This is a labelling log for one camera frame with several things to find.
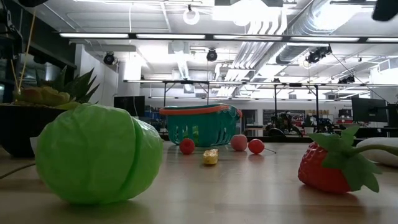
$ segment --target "toy strawberry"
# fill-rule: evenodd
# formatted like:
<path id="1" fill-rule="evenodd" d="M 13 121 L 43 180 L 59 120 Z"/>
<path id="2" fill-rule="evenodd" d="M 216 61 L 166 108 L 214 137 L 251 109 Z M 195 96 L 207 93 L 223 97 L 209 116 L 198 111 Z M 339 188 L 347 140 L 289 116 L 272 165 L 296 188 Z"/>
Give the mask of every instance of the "toy strawberry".
<path id="1" fill-rule="evenodd" d="M 298 178 L 325 192 L 343 194 L 360 190 L 363 185 L 379 192 L 374 174 L 381 170 L 360 152 L 380 149 L 398 156 L 398 148 L 383 145 L 352 147 L 359 127 L 351 127 L 337 134 L 309 134 L 315 142 L 304 154 L 298 169 Z"/>

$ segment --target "red ball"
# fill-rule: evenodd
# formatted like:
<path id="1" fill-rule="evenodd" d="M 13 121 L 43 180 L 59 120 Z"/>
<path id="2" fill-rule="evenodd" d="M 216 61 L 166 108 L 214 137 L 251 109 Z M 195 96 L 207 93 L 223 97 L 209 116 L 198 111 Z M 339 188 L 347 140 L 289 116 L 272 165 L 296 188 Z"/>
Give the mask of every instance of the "red ball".
<path id="1" fill-rule="evenodd" d="M 258 139 L 249 142 L 249 150 L 254 154 L 260 154 L 264 150 L 264 143 Z"/>
<path id="2" fill-rule="evenodd" d="M 195 143 L 192 139 L 184 139 L 180 143 L 180 151 L 184 155 L 189 155 L 195 150 Z"/>
<path id="3" fill-rule="evenodd" d="M 245 151 L 248 147 L 248 139 L 243 134 L 234 135 L 231 139 L 231 146 L 235 151 Z"/>

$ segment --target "basket handle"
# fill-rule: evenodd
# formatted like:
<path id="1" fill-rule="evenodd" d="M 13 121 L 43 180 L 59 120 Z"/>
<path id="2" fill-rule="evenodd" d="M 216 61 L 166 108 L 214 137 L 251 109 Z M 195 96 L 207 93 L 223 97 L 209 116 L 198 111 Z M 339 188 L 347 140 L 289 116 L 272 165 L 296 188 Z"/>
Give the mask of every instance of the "basket handle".
<path id="1" fill-rule="evenodd" d="M 183 109 L 183 110 L 160 109 L 159 113 L 161 115 L 195 115 L 195 114 L 210 114 L 222 110 L 229 110 L 229 105 L 219 105 L 219 106 L 212 106 L 210 108 L 195 108 L 195 109 Z M 241 110 L 236 110 L 236 111 L 238 115 L 242 117 Z"/>

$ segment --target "strawberry leaves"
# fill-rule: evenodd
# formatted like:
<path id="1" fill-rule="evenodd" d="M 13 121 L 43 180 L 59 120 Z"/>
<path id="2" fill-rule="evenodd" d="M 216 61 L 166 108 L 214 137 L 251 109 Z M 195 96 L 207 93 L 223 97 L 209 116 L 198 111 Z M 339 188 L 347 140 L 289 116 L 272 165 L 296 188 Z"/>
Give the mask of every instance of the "strawberry leaves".
<path id="1" fill-rule="evenodd" d="M 379 192 L 379 184 L 374 174 L 381 170 L 361 154 L 355 153 L 352 144 L 359 127 L 351 127 L 337 134 L 309 134 L 319 146 L 328 151 L 322 166 L 339 169 L 350 186 L 351 191 L 360 190 L 363 185 L 374 192 Z"/>

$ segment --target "green plastic cabbage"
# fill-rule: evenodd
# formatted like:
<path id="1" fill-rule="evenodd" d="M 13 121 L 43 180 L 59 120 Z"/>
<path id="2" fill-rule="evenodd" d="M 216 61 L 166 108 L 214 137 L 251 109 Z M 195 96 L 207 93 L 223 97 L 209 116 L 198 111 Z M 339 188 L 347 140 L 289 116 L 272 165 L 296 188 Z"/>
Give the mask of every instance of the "green plastic cabbage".
<path id="1" fill-rule="evenodd" d="M 162 150 L 151 125 L 121 109 L 84 104 L 46 125 L 36 166 L 63 200 L 106 204 L 145 191 L 159 171 Z"/>

